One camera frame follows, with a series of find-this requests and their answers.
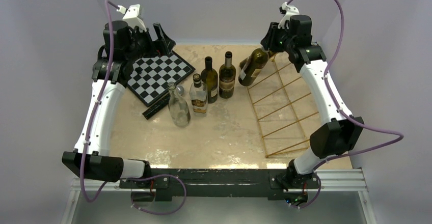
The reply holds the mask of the green wine bottle dark label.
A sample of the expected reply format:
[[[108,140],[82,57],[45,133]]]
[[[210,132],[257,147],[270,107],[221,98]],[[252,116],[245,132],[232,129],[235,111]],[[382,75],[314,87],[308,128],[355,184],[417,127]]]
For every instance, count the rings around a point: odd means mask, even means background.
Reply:
[[[239,83],[245,87],[252,85],[269,59],[276,54],[276,52],[266,51],[263,48],[256,48],[253,50],[252,53],[239,64]]]

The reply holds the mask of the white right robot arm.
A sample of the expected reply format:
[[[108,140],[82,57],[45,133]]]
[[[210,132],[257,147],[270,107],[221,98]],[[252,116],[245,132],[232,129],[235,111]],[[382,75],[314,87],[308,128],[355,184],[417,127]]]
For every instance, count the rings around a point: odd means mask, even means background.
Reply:
[[[307,15],[293,15],[279,26],[271,22],[261,45],[267,51],[288,53],[289,61],[306,82],[314,98],[321,126],[309,137],[309,149],[292,160],[284,180],[293,187],[305,182],[318,165],[334,156],[351,151],[356,145],[363,123],[361,117],[354,117],[343,104],[337,102],[337,92],[329,92],[334,87],[329,72],[329,64],[323,49],[312,42],[312,20]]]

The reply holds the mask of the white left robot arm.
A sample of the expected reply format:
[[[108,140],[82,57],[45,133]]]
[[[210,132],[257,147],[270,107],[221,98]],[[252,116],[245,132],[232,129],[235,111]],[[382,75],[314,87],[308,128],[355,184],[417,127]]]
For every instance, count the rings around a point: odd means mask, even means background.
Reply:
[[[83,130],[71,152],[65,151],[62,163],[83,179],[116,182],[132,178],[145,188],[152,181],[149,162],[110,156],[111,130],[116,111],[133,72],[133,63],[141,58],[169,55],[175,41],[153,24],[157,39],[149,30],[131,27],[123,20],[106,23],[104,44],[99,48],[92,67],[92,98]]]

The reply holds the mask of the tall dark green bottle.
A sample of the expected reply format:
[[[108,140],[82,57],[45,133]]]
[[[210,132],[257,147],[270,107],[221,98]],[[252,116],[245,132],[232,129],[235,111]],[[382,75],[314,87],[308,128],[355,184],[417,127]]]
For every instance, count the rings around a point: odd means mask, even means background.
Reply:
[[[207,100],[211,104],[218,99],[218,73],[212,67],[212,57],[207,56],[204,62],[205,68],[201,72],[201,79],[207,85]]]

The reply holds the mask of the clear square liquor bottle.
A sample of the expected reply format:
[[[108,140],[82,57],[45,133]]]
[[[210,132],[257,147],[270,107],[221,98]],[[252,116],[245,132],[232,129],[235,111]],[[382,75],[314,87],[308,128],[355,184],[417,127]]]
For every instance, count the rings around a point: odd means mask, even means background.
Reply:
[[[205,117],[207,115],[207,90],[207,85],[202,81],[200,74],[195,73],[190,87],[190,99],[196,116]]]

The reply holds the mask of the green bottle silver neck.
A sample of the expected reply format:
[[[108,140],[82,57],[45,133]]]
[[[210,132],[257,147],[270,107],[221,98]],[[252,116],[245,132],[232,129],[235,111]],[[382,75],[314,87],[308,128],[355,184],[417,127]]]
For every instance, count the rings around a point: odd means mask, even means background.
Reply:
[[[224,64],[219,69],[219,96],[224,99],[231,98],[234,93],[236,69],[232,65],[232,52],[225,53]]]

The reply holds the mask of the clear empty glass bottle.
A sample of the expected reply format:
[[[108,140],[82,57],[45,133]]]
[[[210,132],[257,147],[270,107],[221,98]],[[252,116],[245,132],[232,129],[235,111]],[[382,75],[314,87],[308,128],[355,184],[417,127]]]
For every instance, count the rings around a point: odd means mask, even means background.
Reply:
[[[176,126],[186,127],[191,119],[188,104],[180,95],[174,82],[169,82],[167,86],[170,95],[168,106],[171,118]]]

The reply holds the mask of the black white chessboard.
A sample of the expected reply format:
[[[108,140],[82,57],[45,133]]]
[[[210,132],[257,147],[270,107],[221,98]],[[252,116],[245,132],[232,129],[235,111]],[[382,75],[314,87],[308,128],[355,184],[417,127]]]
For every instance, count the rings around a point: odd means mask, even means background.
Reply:
[[[195,67],[174,51],[161,57],[141,58],[132,67],[127,87],[146,107],[168,92],[168,83],[179,84],[195,71]]]

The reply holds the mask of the black silver microphone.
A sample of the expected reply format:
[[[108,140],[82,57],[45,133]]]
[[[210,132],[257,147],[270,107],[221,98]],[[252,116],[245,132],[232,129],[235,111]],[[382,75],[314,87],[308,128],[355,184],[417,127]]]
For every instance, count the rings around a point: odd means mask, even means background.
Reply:
[[[147,110],[145,110],[142,115],[145,119],[149,120],[169,103],[170,95],[166,93],[160,99],[158,99],[153,105],[151,105]]]

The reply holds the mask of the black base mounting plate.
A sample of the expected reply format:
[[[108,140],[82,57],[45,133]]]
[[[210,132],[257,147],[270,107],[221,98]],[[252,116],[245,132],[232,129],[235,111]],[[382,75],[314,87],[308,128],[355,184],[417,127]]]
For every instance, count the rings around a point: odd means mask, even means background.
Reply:
[[[121,188],[152,189],[156,201],[172,197],[266,198],[304,202],[306,192],[319,188],[317,174],[290,179],[286,169],[152,169],[140,180],[120,182]]]

